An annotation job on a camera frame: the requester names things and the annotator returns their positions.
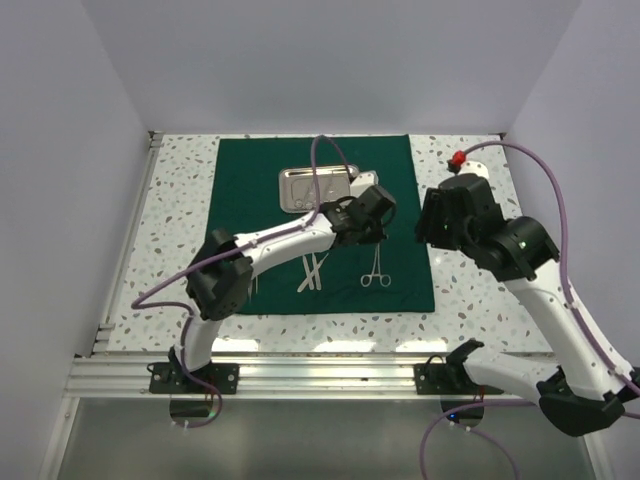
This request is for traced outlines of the steel instrument tray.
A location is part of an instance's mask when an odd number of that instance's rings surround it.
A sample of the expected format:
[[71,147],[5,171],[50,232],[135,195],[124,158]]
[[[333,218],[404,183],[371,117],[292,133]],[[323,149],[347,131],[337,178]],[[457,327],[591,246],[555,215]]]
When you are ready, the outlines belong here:
[[320,202],[335,201],[350,193],[351,180],[360,170],[356,165],[286,168],[278,175],[279,205],[282,211],[298,214],[312,211],[317,205],[314,175],[320,191]]

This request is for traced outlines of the steel forceps with ring handles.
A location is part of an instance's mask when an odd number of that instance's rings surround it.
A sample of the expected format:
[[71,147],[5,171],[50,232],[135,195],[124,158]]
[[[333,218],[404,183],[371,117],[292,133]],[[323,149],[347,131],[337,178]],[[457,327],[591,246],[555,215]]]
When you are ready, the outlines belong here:
[[382,272],[380,245],[377,245],[374,249],[370,272],[360,277],[360,284],[363,288],[369,288],[374,283],[377,283],[382,288],[388,288],[392,283],[391,276]]

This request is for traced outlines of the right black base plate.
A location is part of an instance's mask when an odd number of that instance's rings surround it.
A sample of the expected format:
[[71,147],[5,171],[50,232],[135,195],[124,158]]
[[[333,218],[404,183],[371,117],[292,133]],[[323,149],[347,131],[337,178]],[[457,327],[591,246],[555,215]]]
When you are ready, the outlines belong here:
[[474,395],[482,390],[460,365],[438,354],[413,365],[413,380],[418,395]]

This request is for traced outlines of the dark green surgical cloth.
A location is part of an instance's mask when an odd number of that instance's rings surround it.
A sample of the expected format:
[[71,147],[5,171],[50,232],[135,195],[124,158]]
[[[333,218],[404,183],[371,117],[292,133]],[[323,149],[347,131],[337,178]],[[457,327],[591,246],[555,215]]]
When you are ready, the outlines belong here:
[[[276,227],[292,220],[279,205],[278,175],[286,168],[310,164],[308,138],[223,139],[219,143],[207,228],[231,234]],[[318,255],[321,291],[297,287],[305,277],[302,258],[276,266],[258,277],[258,290],[245,303],[244,315],[336,313],[427,313],[435,309],[433,281],[424,244],[414,237],[421,214],[410,141],[406,136],[338,137],[321,142],[316,162],[336,165],[343,160],[362,171],[376,171],[380,185],[395,199],[397,212],[381,242],[382,272],[392,283],[363,288],[374,245],[338,248]]]

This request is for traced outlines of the aluminium rail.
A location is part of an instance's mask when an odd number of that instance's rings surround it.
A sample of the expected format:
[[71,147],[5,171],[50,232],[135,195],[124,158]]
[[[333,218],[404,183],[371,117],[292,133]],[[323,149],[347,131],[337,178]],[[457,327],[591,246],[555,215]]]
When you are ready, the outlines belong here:
[[115,328],[112,320],[113,312],[118,306],[122,284],[128,269],[129,258],[137,235],[141,214],[146,202],[147,190],[155,169],[163,137],[163,132],[149,131],[149,143],[144,161],[144,169],[134,197],[131,215],[127,223],[123,243],[117,258],[116,269],[109,284],[105,303],[99,316],[99,323],[91,345],[90,356],[95,354],[105,355],[107,353],[110,334]]
[[[393,399],[417,396],[414,367],[431,355],[394,354],[238,354],[212,357],[231,370],[224,381],[228,399]],[[79,399],[178,398],[151,391],[151,364],[164,356],[98,355],[72,362],[63,396]]]

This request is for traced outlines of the aluminium front rail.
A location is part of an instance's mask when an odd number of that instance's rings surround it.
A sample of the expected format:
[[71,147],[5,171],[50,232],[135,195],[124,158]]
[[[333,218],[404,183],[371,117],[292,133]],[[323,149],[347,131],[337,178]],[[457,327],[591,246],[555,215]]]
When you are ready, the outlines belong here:
[[[224,381],[228,399],[393,399],[417,396],[414,367],[431,355],[394,354],[238,354],[212,357],[231,370]],[[79,399],[178,398],[151,391],[151,364],[164,356],[98,355],[72,362],[63,396]]]

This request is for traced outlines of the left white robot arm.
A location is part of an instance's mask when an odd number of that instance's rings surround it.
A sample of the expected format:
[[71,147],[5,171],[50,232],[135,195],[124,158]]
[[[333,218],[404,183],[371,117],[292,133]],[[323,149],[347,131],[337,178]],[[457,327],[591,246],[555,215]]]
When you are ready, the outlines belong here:
[[396,213],[393,196],[372,185],[359,196],[325,202],[285,224],[247,234],[209,234],[186,269],[186,293],[197,308],[173,347],[172,379],[193,393],[213,382],[207,373],[221,322],[238,312],[255,277],[299,257],[386,239]]

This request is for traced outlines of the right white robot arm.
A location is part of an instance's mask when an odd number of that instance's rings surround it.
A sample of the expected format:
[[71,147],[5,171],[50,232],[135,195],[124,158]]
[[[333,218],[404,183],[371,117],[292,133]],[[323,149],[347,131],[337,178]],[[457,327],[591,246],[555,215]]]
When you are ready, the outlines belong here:
[[470,339],[442,363],[416,373],[439,393],[492,387],[538,406],[561,432],[604,430],[638,398],[639,371],[606,340],[577,294],[561,283],[560,252],[535,219],[506,219],[487,179],[472,173],[428,189],[417,241],[460,251],[502,283],[534,320],[555,355],[537,362]]

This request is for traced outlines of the aluminium left side rail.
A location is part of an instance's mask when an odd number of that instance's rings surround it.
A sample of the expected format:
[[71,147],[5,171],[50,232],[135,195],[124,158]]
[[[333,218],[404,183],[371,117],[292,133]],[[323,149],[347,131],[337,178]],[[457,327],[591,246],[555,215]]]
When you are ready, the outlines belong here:
[[147,190],[155,169],[163,137],[163,132],[149,131],[149,143],[144,161],[144,169],[134,197],[131,215],[127,223],[123,243],[117,258],[116,269],[109,284],[105,303],[99,316],[99,323],[91,345],[90,356],[95,354],[105,355],[107,353],[110,334],[115,328],[112,320],[113,312],[118,306],[122,284],[128,269],[129,258],[137,235],[141,214],[146,202]]

